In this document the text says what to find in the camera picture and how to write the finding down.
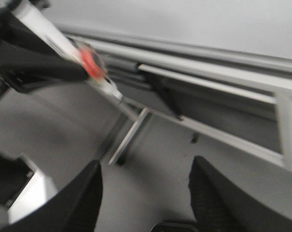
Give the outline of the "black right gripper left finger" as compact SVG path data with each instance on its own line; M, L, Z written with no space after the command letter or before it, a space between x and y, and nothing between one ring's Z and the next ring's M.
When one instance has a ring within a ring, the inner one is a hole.
M46 204L1 231L93 232L101 202L101 164L92 160Z

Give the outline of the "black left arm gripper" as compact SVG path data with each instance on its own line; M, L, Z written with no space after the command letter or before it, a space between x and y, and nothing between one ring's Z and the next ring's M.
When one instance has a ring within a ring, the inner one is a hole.
M11 88L28 94L86 79L81 66L61 58L6 7L0 9L0 99Z

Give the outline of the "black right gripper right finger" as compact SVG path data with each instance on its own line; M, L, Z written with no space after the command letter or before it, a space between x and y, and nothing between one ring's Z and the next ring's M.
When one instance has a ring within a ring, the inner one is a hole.
M292 219L258 202L202 156L193 159L188 187L201 232L292 232Z

